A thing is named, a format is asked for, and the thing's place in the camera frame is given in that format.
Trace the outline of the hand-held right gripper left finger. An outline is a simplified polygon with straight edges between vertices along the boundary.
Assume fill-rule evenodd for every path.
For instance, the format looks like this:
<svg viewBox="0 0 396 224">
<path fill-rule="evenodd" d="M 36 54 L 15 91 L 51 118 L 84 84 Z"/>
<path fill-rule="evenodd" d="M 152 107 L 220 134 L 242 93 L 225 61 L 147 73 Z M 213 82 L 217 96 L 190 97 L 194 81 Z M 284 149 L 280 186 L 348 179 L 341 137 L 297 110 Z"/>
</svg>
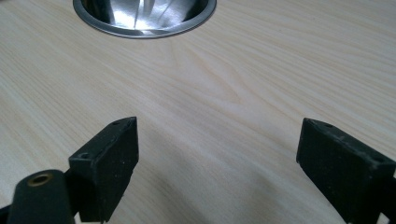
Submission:
<svg viewBox="0 0 396 224">
<path fill-rule="evenodd" d="M 137 118 L 108 124 L 69 157 L 72 211 L 83 222 L 109 221 L 139 160 Z"/>
</svg>

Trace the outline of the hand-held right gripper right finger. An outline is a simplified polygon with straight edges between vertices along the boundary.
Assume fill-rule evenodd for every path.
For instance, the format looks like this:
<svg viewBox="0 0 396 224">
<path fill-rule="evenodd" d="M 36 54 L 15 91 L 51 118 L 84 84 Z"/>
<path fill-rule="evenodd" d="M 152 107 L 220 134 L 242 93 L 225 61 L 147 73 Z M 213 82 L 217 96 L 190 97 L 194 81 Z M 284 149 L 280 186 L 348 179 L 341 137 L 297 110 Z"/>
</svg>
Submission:
<svg viewBox="0 0 396 224">
<path fill-rule="evenodd" d="M 347 224 L 396 224 L 396 161 L 337 127 L 304 119 L 296 161 Z"/>
</svg>

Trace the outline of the metal utensil stand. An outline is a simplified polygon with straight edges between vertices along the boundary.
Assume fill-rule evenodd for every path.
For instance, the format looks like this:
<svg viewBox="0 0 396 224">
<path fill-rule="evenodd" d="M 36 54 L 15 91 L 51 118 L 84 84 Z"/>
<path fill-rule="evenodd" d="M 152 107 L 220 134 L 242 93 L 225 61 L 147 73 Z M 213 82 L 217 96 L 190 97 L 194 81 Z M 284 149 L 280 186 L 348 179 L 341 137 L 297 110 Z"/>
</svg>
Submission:
<svg viewBox="0 0 396 224">
<path fill-rule="evenodd" d="M 103 33 L 133 39 L 180 35 L 205 23 L 217 0 L 73 0 L 77 15 Z"/>
</svg>

